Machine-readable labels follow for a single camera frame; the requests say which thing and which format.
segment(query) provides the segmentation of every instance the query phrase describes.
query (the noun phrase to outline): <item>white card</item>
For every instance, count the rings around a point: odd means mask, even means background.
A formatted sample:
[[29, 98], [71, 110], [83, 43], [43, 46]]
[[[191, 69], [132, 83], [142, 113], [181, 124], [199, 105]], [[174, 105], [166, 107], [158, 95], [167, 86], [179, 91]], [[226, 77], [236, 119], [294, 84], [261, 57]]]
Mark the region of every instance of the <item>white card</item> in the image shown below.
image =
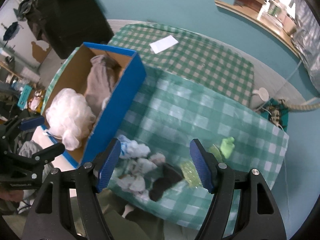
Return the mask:
[[179, 43], [174, 37], [172, 37], [171, 35], [168, 37], [165, 37], [159, 41], [150, 43], [150, 47], [152, 48], [153, 52], [155, 54], [158, 54], [161, 51], [164, 51], [170, 47], [172, 47], [173, 45], [176, 45], [177, 43]]

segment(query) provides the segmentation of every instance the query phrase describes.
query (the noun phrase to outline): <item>green sock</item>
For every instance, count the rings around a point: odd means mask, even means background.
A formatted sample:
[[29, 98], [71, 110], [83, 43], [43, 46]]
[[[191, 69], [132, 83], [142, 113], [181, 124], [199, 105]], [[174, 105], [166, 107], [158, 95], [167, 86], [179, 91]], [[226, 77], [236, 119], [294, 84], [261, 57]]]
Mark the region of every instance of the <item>green sock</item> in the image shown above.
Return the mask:
[[231, 153], [235, 148], [235, 145], [233, 144], [234, 141], [235, 139], [233, 137], [222, 139], [222, 142], [220, 145], [220, 151], [226, 159], [228, 159], [231, 156]]

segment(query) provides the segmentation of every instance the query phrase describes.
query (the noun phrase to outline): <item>blue gripper pad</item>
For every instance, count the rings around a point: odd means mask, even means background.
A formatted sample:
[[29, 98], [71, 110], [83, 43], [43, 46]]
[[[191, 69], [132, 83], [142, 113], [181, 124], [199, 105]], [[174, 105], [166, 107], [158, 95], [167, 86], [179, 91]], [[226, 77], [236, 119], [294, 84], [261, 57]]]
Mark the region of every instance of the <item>blue gripper pad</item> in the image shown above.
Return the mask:
[[39, 125], [44, 124], [44, 117], [42, 115], [36, 117], [27, 117], [21, 121], [19, 129], [21, 131], [26, 131], [29, 129], [36, 128]]
[[95, 158], [94, 162], [96, 161], [97, 165], [95, 166], [94, 174], [97, 178], [96, 188], [98, 193], [108, 186], [120, 153], [121, 143], [118, 139], [114, 138], [111, 140], [107, 149]]
[[193, 164], [196, 167], [202, 186], [206, 188], [209, 192], [212, 192], [212, 175], [195, 140], [192, 140], [190, 142], [189, 150], [190, 156], [192, 158]]

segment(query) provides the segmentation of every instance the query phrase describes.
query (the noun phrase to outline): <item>shoebox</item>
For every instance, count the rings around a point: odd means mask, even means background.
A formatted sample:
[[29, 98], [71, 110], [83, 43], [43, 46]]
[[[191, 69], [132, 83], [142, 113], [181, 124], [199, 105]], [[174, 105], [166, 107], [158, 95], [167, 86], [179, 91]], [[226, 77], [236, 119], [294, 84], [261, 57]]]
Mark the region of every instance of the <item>shoebox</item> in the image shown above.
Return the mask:
[[[115, 71], [117, 83], [106, 108], [97, 117], [89, 137], [82, 141], [80, 148], [74, 151], [66, 150], [63, 154], [75, 168], [92, 161], [98, 153], [106, 149], [146, 77], [144, 66], [136, 51], [85, 42], [73, 57], [68, 59], [69, 62], [53, 87], [43, 109], [44, 117], [46, 109], [50, 107], [54, 97], [63, 88], [72, 88], [77, 93], [84, 94], [87, 77], [92, 67], [90, 59], [103, 54], [114, 58], [121, 69]], [[49, 128], [47, 120], [43, 128], [46, 127]], [[50, 138], [54, 143], [59, 141], [53, 137]]]

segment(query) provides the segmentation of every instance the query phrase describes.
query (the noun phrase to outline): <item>checkered blanket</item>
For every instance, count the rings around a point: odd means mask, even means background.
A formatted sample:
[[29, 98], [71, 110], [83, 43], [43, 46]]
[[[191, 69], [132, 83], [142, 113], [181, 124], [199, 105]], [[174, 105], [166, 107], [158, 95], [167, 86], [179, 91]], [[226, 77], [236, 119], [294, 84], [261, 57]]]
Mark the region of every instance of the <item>checkered blanket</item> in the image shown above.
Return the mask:
[[[149, 44], [169, 35], [179, 43], [154, 54]], [[145, 65], [187, 78], [249, 106], [252, 63], [199, 34], [168, 25], [132, 24], [121, 28], [109, 45], [136, 50]]]
[[[162, 152], [173, 166], [191, 160], [189, 143], [198, 138], [204, 148], [235, 138], [235, 149], [227, 164], [233, 169], [257, 168], [272, 188], [287, 149], [288, 135], [240, 103], [202, 85], [158, 68], [146, 67], [147, 78], [127, 112], [118, 134], [145, 143], [152, 153]], [[181, 226], [199, 229], [212, 195], [204, 188], [191, 188], [184, 180], [153, 202], [147, 196], [123, 192], [115, 178], [121, 175], [122, 160], [109, 188], [133, 205]], [[150, 185], [151, 177], [145, 177]], [[239, 191], [231, 208], [226, 234], [236, 221]]]

